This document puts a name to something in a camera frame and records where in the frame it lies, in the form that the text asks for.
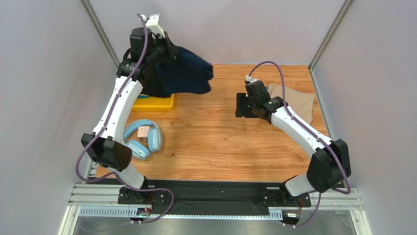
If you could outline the navy t shirt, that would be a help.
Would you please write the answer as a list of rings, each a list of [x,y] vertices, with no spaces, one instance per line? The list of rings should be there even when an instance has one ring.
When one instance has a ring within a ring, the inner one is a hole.
[[[179,47],[176,59],[159,62],[141,94],[168,98],[172,94],[206,94],[214,77],[213,66],[190,50]]]

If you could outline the pinkish cube power adapter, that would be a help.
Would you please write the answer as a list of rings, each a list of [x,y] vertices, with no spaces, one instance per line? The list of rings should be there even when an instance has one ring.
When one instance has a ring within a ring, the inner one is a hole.
[[[140,126],[137,128],[137,138],[141,141],[147,141],[150,126]]]

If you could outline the light blue headphones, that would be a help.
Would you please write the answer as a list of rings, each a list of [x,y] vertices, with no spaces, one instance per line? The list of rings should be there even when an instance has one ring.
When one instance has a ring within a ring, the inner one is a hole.
[[[136,120],[124,129],[123,144],[132,150],[133,157],[144,161],[151,152],[161,150],[162,132],[154,121]]]

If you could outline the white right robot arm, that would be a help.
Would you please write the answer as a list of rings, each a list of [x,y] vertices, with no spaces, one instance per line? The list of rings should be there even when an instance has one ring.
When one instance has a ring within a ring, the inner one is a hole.
[[[326,192],[351,175],[348,145],[332,140],[302,120],[280,97],[236,95],[236,117],[260,118],[290,136],[307,154],[307,172],[284,181],[282,194],[293,199],[301,194]]]

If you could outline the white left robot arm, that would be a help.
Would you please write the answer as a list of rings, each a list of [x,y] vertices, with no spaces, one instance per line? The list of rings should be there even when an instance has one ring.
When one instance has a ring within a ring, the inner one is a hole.
[[[147,179],[133,166],[132,149],[123,144],[125,123],[141,94],[148,78],[154,73],[159,62],[175,59],[179,48],[172,44],[167,32],[160,27],[135,28],[130,35],[130,48],[117,67],[116,83],[105,112],[88,134],[84,133],[81,143],[84,147],[76,161],[76,174],[82,181],[79,165],[85,154],[110,170],[125,188],[138,193],[148,192]]]

